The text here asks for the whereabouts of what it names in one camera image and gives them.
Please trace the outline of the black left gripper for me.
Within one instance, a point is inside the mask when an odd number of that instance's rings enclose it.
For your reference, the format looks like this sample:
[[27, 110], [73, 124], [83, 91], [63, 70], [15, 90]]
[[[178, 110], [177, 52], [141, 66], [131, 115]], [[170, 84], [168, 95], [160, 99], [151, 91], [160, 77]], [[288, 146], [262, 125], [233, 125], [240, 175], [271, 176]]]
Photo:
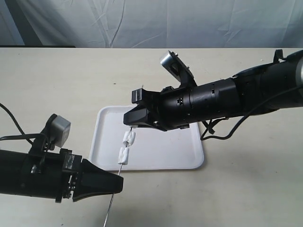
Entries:
[[28, 154], [21, 167], [21, 195], [54, 199], [56, 203], [71, 196], [71, 180], [80, 171], [80, 191], [74, 191], [72, 202], [120, 193], [124, 179], [98, 168], [81, 155], [61, 149], [59, 153]]

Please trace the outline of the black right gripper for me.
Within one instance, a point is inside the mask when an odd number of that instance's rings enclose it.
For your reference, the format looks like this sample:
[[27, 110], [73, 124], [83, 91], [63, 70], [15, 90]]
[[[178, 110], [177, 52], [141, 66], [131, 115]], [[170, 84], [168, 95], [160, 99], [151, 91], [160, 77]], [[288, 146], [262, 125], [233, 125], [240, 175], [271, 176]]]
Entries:
[[161, 92], [143, 88], [132, 91], [132, 104], [136, 106], [123, 116], [123, 123], [138, 128], [160, 131], [189, 128], [189, 94], [192, 87], [166, 87]]

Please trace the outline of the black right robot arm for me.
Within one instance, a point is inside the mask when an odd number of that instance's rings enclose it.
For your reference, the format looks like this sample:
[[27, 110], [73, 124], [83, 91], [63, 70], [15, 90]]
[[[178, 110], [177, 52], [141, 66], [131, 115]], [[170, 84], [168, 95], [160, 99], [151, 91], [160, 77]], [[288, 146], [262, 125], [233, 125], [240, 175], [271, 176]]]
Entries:
[[203, 85], [195, 82], [189, 67], [172, 51], [161, 65], [179, 87], [168, 86], [160, 92], [134, 90], [134, 108], [123, 115], [124, 125], [171, 131], [201, 122], [213, 139], [214, 126], [223, 120], [239, 117], [242, 123], [252, 115], [303, 105], [302, 51], [284, 56], [278, 49], [270, 63]]

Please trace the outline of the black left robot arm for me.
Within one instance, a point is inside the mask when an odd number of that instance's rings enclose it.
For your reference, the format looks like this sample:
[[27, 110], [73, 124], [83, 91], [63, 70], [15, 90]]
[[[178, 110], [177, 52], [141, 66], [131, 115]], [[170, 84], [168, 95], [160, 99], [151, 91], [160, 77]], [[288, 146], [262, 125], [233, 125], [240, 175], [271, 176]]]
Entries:
[[71, 150], [59, 153], [21, 153], [1, 150], [0, 192], [2, 194], [73, 202], [100, 195], [120, 193], [124, 179], [93, 165]]

